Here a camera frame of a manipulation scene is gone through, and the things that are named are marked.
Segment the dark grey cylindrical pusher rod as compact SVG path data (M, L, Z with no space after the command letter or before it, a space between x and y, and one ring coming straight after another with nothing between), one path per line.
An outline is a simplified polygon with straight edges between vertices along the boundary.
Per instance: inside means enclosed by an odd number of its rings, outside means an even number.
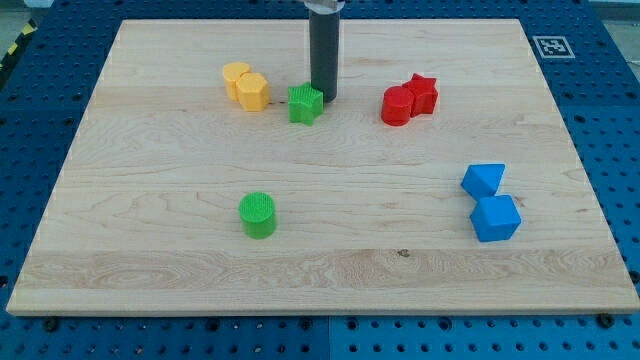
M323 93L325 103L338 92L340 14L309 11L311 85Z

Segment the silver rod mount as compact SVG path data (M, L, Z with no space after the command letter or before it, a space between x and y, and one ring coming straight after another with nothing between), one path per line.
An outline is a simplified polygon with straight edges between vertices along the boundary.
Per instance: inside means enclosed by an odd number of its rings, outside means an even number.
M344 0L303 0L303 4L314 12L339 12L345 6Z

